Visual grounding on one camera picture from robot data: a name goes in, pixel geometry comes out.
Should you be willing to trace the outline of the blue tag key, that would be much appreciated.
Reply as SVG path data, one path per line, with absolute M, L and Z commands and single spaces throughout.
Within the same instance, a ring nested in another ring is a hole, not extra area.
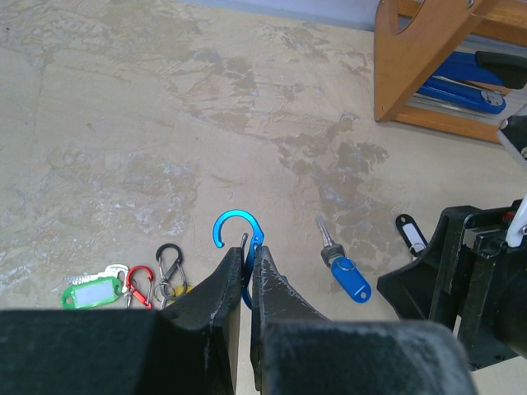
M 317 216 L 315 222 L 322 236 L 323 248 L 320 255 L 325 265 L 353 301 L 366 303 L 372 293 L 369 282 L 346 255 L 343 246 L 334 241 L 322 216 Z

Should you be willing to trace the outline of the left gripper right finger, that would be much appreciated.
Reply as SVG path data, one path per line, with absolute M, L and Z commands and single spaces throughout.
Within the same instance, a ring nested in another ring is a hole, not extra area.
M 278 271 L 268 246 L 256 248 L 252 272 L 250 362 L 257 391 L 263 387 L 263 340 L 267 322 L 276 320 L 328 321 Z

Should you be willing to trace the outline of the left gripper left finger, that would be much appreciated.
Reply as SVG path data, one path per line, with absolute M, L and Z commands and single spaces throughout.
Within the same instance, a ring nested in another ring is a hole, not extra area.
M 210 276 L 162 310 L 175 326 L 170 372 L 189 394 L 236 392 L 242 258 L 229 248 Z

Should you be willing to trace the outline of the blue S carabiner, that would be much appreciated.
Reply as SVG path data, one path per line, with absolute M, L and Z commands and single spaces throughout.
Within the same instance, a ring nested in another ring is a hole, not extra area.
M 256 249 L 263 244 L 264 231 L 248 211 L 231 209 L 223 212 L 212 228 L 213 243 L 218 249 L 241 248 L 241 298 L 252 309 L 252 274 Z

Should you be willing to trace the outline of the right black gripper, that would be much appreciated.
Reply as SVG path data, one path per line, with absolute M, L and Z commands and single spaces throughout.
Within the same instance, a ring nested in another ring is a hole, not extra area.
M 377 280 L 402 320 L 453 325 L 459 315 L 472 370 L 526 357 L 526 241 L 506 242 L 520 204 L 446 208 L 422 255 Z

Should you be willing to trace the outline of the black S carabiner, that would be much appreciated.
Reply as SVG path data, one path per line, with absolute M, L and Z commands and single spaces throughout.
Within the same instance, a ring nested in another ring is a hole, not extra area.
M 169 266 L 166 266 L 165 260 L 169 250 L 174 252 L 175 256 L 174 261 Z M 164 309 L 169 303 L 176 302 L 176 300 L 172 300 L 170 297 L 170 291 L 175 287 L 170 282 L 174 274 L 179 273 L 180 285 L 188 285 L 189 283 L 183 269 L 184 255 L 177 244 L 162 244 L 156 251 L 156 261 L 161 276 L 156 288 L 160 294 L 159 301 L 161 302 L 161 307 Z

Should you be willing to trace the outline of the red S carabiner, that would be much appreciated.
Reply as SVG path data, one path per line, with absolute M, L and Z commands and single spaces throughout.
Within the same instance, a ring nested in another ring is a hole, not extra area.
M 138 276 L 144 274 L 148 281 L 148 288 L 143 290 Z M 154 273 L 151 268 L 145 265 L 137 265 L 129 269 L 125 277 L 126 305 L 125 309 L 131 309 L 133 300 L 138 301 L 146 309 L 152 309 L 152 291 L 153 291 Z

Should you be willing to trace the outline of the black tag key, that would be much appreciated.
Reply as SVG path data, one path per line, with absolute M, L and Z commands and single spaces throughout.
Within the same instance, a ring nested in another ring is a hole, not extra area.
M 419 258 L 426 250 L 428 242 L 417 222 L 409 214 L 403 213 L 396 217 L 395 226 L 413 259 Z

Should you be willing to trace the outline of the green tag key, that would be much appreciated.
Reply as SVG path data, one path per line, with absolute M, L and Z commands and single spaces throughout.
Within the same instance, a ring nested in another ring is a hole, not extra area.
M 127 290 L 124 280 L 129 268 L 123 264 L 110 264 L 96 274 L 69 276 L 68 286 L 61 294 L 63 309 L 90 309 L 111 304 Z

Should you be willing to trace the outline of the yellow tag key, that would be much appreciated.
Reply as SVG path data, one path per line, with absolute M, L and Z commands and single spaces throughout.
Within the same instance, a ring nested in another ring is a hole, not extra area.
M 194 286 L 192 285 L 178 285 L 170 291 L 170 297 L 172 300 L 177 300 L 181 296 L 188 294 Z

